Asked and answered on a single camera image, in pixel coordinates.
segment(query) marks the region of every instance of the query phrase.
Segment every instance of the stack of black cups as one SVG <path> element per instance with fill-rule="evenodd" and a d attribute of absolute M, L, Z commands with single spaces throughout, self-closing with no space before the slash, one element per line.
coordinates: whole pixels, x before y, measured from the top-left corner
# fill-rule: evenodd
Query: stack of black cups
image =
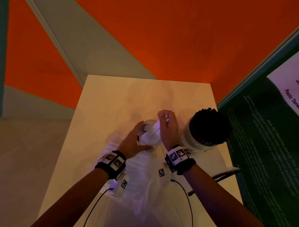
<path fill-rule="evenodd" d="M 229 139 L 232 128 L 229 120 L 215 109 L 202 109 L 189 123 L 192 137 L 204 146 L 214 146 Z"/>

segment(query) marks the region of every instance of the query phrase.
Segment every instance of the black cable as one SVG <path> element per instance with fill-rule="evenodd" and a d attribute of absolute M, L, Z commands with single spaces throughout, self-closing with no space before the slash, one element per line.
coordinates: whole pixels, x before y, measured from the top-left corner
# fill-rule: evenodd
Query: black cable
<path fill-rule="evenodd" d="M 113 190 L 113 188 L 108 188 L 106 191 L 104 191 L 104 193 L 103 193 L 103 194 L 99 197 L 99 199 L 96 201 L 94 207 L 96 206 L 96 204 L 98 203 L 98 201 L 100 200 L 100 198 L 102 198 L 102 196 L 103 196 L 107 191 L 109 191 L 109 190 Z M 86 222 L 87 222 L 87 219 L 89 218 L 90 214 L 92 213 L 94 207 L 92 208 L 92 210 L 90 211 L 89 215 L 87 216 L 86 221 L 85 221 L 83 227 L 85 227 Z"/>
<path fill-rule="evenodd" d="M 193 213 L 192 213 L 192 209 L 191 209 L 191 204 L 190 204 L 190 201 L 189 201 L 189 198 L 188 198 L 188 195 L 187 195 L 187 193 L 186 193 L 186 191 L 185 191 L 185 189 L 184 189 L 184 187 L 179 183 L 179 182 L 177 182 L 181 187 L 182 187 L 182 189 L 184 190 L 184 192 L 185 192 L 185 194 L 186 194 L 186 196 L 187 196 L 187 199 L 188 199 L 188 203 L 189 203 L 189 207 L 190 207 L 190 211 L 191 211 L 191 218 L 192 218 L 192 227 L 193 227 Z"/>

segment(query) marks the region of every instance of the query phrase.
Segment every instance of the cable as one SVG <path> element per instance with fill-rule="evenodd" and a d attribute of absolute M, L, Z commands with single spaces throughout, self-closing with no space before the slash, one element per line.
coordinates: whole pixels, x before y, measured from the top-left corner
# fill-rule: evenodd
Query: cable
<path fill-rule="evenodd" d="M 98 201 L 100 200 L 100 198 L 102 198 L 102 196 L 103 196 L 107 191 L 109 191 L 109 190 L 113 190 L 113 188 L 108 188 L 106 191 L 104 191 L 104 193 L 103 193 L 103 194 L 99 197 L 99 199 L 96 201 L 94 207 L 96 206 L 96 204 L 98 203 Z M 94 207 L 92 208 L 92 210 L 90 211 L 89 215 L 87 216 L 86 221 L 85 221 L 83 227 L 85 227 L 86 222 L 87 222 L 87 219 L 89 218 L 90 214 L 92 213 Z"/>
<path fill-rule="evenodd" d="M 186 194 L 186 196 L 187 196 L 187 199 L 188 199 L 188 203 L 189 203 L 189 207 L 190 207 L 190 211 L 191 211 L 191 218 L 192 218 L 192 227 L 193 227 L 193 213 L 192 213 L 192 209 L 191 209 L 191 204 L 190 204 L 190 201 L 189 201 L 189 198 L 188 198 L 188 195 L 187 195 L 187 193 L 186 193 L 186 191 L 185 191 L 185 189 L 184 189 L 184 187 L 179 183 L 179 182 L 177 182 L 181 187 L 182 187 L 182 189 L 184 190 L 184 192 L 185 192 L 185 194 Z"/>

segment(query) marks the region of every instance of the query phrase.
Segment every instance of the orange wall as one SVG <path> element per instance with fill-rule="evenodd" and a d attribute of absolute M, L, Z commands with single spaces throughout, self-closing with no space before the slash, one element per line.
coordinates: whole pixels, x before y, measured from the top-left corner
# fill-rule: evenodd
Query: orange wall
<path fill-rule="evenodd" d="M 74 109 L 82 92 L 25 0 L 10 0 L 4 83 Z"/>
<path fill-rule="evenodd" d="M 156 78 L 211 83 L 216 103 L 297 26 L 298 0 L 76 0 Z"/>

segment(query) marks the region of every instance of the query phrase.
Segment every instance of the hand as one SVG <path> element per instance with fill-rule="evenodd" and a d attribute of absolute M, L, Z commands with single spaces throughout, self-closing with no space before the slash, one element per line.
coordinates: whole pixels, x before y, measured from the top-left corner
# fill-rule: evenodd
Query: hand
<path fill-rule="evenodd" d="M 168 115 L 169 121 L 166 121 L 165 115 Z M 162 110 L 158 113 L 160 120 L 160 135 L 165 148 L 169 151 L 174 145 L 178 144 L 179 124 L 174 112 Z"/>
<path fill-rule="evenodd" d="M 144 121 L 139 122 L 132 131 L 127 135 L 127 137 L 120 143 L 117 150 L 122 152 L 127 159 L 134 157 L 140 151 L 153 150 L 153 146 L 137 145 L 137 135 L 140 131 L 141 126 L 144 124 Z"/>

